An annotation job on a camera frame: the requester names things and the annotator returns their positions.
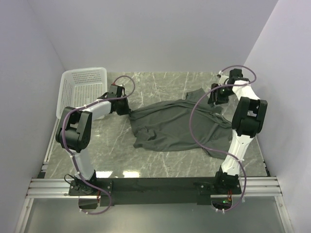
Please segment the dark grey t shirt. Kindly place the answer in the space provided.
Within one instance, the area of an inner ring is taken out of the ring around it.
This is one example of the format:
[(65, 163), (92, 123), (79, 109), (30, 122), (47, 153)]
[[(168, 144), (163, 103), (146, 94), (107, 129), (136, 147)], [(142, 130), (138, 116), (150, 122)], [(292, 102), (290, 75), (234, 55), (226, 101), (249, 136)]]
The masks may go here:
[(203, 89), (184, 99), (157, 102), (132, 111), (129, 120), (135, 148), (168, 152), (199, 148), (209, 156), (225, 159), (232, 140), (231, 122), (222, 107), (201, 100)]

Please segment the white perforated plastic basket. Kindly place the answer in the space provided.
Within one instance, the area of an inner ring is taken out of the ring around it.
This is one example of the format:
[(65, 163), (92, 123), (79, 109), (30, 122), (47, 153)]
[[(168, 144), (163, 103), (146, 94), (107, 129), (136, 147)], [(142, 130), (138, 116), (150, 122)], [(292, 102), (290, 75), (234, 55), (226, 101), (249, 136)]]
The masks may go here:
[(107, 71), (103, 67), (65, 71), (61, 76), (56, 117), (61, 118), (65, 107), (81, 107), (94, 102), (107, 91)]

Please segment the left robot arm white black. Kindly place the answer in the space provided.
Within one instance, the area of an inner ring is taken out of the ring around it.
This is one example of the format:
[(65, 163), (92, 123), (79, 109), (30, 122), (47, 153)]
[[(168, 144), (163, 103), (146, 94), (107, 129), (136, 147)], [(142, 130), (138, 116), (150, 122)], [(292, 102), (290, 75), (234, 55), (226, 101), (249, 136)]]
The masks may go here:
[(86, 195), (92, 195), (98, 190), (96, 171), (90, 162), (87, 147), (91, 139), (92, 122), (113, 112), (119, 116), (131, 112), (124, 86), (115, 83), (93, 103), (63, 110), (55, 139), (67, 151), (73, 164), (73, 190)]

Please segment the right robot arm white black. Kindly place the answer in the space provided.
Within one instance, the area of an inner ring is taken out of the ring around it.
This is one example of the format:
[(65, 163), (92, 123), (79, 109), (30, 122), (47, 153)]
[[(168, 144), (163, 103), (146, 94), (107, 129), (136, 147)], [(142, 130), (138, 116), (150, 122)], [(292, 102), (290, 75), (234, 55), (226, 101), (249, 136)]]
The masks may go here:
[(240, 162), (244, 158), (249, 144), (263, 127), (268, 103), (260, 99), (245, 78), (241, 69), (230, 70), (224, 75), (221, 70), (218, 83), (211, 86), (208, 104), (218, 105), (229, 102), (229, 96), (235, 95), (238, 105), (231, 121), (232, 141), (228, 155), (216, 172), (213, 188), (217, 194), (240, 193)]

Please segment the black base crossbar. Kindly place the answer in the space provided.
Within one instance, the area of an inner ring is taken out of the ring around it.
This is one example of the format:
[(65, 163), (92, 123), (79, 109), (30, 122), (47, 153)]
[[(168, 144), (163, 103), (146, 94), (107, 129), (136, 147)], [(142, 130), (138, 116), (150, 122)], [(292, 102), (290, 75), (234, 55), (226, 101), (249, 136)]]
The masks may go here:
[(238, 180), (224, 186), (213, 177), (98, 178), (95, 185), (111, 195), (113, 205), (196, 203), (210, 205), (212, 195), (239, 195)]

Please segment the aluminium frame rail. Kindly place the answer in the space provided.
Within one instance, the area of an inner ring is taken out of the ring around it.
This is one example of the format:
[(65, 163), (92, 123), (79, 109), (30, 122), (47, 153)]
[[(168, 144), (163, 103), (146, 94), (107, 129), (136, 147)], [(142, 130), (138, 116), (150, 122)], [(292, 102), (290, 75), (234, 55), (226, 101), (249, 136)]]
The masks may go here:
[(30, 182), (15, 228), (16, 233), (25, 232), (26, 225), (35, 199), (58, 199), (66, 198), (68, 196), (69, 185), (65, 183), (62, 179), (44, 178), (44, 172), (46, 172), (48, 168), (50, 157), (52, 154), (52, 149), (54, 146), (54, 136), (58, 123), (59, 120), (56, 120), (43, 160), (42, 168), (39, 173), (40, 178), (32, 179)]

